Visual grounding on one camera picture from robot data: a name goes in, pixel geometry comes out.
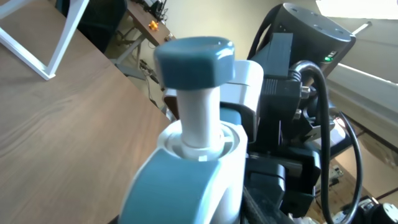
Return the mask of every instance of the orange object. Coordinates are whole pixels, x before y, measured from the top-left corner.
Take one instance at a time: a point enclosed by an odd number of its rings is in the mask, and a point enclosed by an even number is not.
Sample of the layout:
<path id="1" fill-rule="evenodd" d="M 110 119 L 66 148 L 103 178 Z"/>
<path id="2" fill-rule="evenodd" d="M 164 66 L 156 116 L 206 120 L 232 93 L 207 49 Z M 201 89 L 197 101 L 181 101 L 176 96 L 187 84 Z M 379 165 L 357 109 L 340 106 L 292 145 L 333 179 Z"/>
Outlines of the orange object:
<path id="1" fill-rule="evenodd" d="M 149 26 L 149 28 L 150 28 L 151 30 L 159 30 L 158 25 L 159 25 L 158 22 L 152 21 L 152 22 L 150 22 L 150 24 L 149 24 L 148 26 Z"/>

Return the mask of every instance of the screw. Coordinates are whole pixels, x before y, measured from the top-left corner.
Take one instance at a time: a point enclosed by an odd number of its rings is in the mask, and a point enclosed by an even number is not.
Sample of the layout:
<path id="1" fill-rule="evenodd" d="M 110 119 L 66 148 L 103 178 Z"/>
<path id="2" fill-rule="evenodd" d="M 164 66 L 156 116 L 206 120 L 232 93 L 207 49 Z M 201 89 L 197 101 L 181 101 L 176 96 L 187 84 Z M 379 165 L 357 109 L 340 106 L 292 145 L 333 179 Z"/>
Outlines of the screw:
<path id="1" fill-rule="evenodd" d="M 310 97 L 311 89 L 308 86 L 301 86 L 301 99 L 308 99 Z"/>
<path id="2" fill-rule="evenodd" d="M 301 110 L 297 109 L 296 112 L 294 113 L 293 119 L 300 119 L 301 117 Z"/>

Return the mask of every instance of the wooden tabletop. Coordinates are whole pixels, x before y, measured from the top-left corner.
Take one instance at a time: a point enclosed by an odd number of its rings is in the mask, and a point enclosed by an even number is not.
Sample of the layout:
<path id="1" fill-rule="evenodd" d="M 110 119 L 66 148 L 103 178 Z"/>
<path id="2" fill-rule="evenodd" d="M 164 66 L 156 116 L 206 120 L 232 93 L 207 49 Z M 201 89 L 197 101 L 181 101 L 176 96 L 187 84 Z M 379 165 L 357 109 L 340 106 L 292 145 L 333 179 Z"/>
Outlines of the wooden tabletop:
<path id="1" fill-rule="evenodd" d="M 64 23 L 35 1 L 0 26 L 47 64 Z M 56 75 L 45 81 L 0 44 L 2 224 L 109 222 L 169 123 L 78 31 Z"/>
<path id="2" fill-rule="evenodd" d="M 134 25 L 153 45 L 158 46 L 165 43 L 165 37 L 170 34 L 169 29 L 160 22 L 159 30 L 151 30 L 148 25 L 151 21 L 156 22 L 156 19 L 152 14 L 146 12 L 141 5 L 127 0 L 127 13 L 133 18 Z"/>

